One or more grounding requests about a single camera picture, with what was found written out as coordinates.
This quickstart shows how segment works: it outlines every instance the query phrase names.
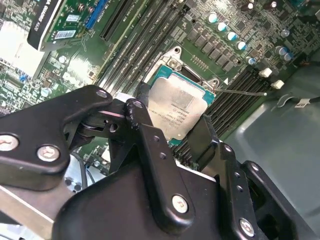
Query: black cable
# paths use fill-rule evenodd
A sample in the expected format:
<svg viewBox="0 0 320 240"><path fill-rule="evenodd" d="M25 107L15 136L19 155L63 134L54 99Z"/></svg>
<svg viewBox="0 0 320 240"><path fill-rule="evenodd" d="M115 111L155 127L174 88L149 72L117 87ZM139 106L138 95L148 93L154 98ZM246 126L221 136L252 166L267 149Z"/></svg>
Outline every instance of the black cable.
<svg viewBox="0 0 320 240"><path fill-rule="evenodd" d="M95 184L96 181L95 181L94 177L92 176L92 173L89 171L88 168L86 168L86 172L88 173L89 178L91 179L92 184Z"/></svg>
<svg viewBox="0 0 320 240"><path fill-rule="evenodd" d="M84 164L83 159L75 152L71 153L72 156L74 156L80 165L80 172L81 172L81 182L82 182L82 189L86 189L88 187L88 179L86 174L86 167Z"/></svg>

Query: white connector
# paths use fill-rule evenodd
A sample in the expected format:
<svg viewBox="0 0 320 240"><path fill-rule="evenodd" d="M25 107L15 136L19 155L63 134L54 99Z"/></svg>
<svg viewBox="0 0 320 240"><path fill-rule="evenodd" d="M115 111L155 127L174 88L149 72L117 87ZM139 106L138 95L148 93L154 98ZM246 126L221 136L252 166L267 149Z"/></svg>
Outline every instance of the white connector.
<svg viewBox="0 0 320 240"><path fill-rule="evenodd" d="M274 83L271 84L271 87L273 87L274 89L281 89L283 87L283 85L285 85L285 83L281 80L275 81Z"/></svg>
<svg viewBox="0 0 320 240"><path fill-rule="evenodd" d="M259 72L259 75L263 78L268 78L270 77L271 74L272 74L272 70L269 67Z"/></svg>

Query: capacitor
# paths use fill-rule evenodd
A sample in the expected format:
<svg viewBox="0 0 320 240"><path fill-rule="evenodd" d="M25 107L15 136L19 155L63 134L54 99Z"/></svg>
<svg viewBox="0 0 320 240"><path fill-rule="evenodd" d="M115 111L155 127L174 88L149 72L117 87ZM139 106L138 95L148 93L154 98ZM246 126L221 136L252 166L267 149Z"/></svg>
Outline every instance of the capacitor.
<svg viewBox="0 0 320 240"><path fill-rule="evenodd" d="M280 56L283 56L283 55L288 53L288 50L284 46L276 46L275 47L275 53L280 55Z"/></svg>
<svg viewBox="0 0 320 240"><path fill-rule="evenodd" d="M253 8L254 8L254 5L251 2L249 2L249 3L246 3L245 5L242 5L240 9L241 11L246 12L246 11L252 10Z"/></svg>
<svg viewBox="0 0 320 240"><path fill-rule="evenodd" d="M59 63L64 64L67 61L67 58L66 56L62 55L62 56L59 56L58 61Z"/></svg>
<svg viewBox="0 0 320 240"><path fill-rule="evenodd" d="M293 58L293 55L292 55L291 53L289 53L289 52L286 53L285 55L281 56L281 59L282 59L283 61L286 61L286 62L291 61L292 58Z"/></svg>
<svg viewBox="0 0 320 240"><path fill-rule="evenodd" d="M245 58L245 61L246 61L246 63L249 64L249 65L255 65L256 62L257 62L254 58L252 58L252 57L250 57L250 56L247 56L247 57Z"/></svg>
<svg viewBox="0 0 320 240"><path fill-rule="evenodd" d="M212 12L208 15L208 18L207 18L207 21L210 23L210 24L214 24L216 23L218 20L218 16L215 12Z"/></svg>
<svg viewBox="0 0 320 240"><path fill-rule="evenodd" d="M263 9L265 10L272 10L272 9L275 9L276 7L277 7L276 1L269 1L263 5Z"/></svg>
<svg viewBox="0 0 320 240"><path fill-rule="evenodd" d="M42 97L46 98L52 94L52 90L48 87L41 88L40 94Z"/></svg>
<svg viewBox="0 0 320 240"><path fill-rule="evenodd" d="M227 29L227 25L224 22L219 22L216 26L218 32L223 32Z"/></svg>
<svg viewBox="0 0 320 240"><path fill-rule="evenodd" d="M233 31L230 31L225 35L225 39L227 39L228 41L236 40L237 39L237 34L235 32L233 32Z"/></svg>
<svg viewBox="0 0 320 240"><path fill-rule="evenodd" d="M246 43L244 41L238 41L236 44L235 44L235 48L237 50L245 50L246 49Z"/></svg>
<svg viewBox="0 0 320 240"><path fill-rule="evenodd" d="M281 32L281 37L286 38L290 35L290 31L288 29L283 29Z"/></svg>

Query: motherboard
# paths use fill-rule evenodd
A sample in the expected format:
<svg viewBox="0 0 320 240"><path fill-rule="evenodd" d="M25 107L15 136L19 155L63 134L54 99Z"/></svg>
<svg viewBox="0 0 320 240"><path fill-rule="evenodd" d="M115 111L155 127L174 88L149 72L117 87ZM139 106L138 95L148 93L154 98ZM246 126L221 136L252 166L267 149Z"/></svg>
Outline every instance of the motherboard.
<svg viewBox="0 0 320 240"><path fill-rule="evenodd" d="M295 0L1 0L0 112L90 84L133 95L166 66L215 96L203 111L223 140L266 99L239 92L276 91L320 47L318 11L311 6L307 15L307 7ZM171 147L189 163L185 136ZM108 174L105 139L77 153Z"/></svg>

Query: blue capacitor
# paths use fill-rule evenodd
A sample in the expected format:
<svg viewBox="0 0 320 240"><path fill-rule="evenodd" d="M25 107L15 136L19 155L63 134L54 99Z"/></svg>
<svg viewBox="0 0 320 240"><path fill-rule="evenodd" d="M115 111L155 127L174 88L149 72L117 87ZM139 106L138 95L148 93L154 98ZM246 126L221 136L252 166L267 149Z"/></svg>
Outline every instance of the blue capacitor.
<svg viewBox="0 0 320 240"><path fill-rule="evenodd" d="M255 65L256 62L257 62L254 58L252 58L252 57L250 57L250 56L247 56L247 57L245 58L245 60L246 60L246 63L249 64L249 65Z"/></svg>

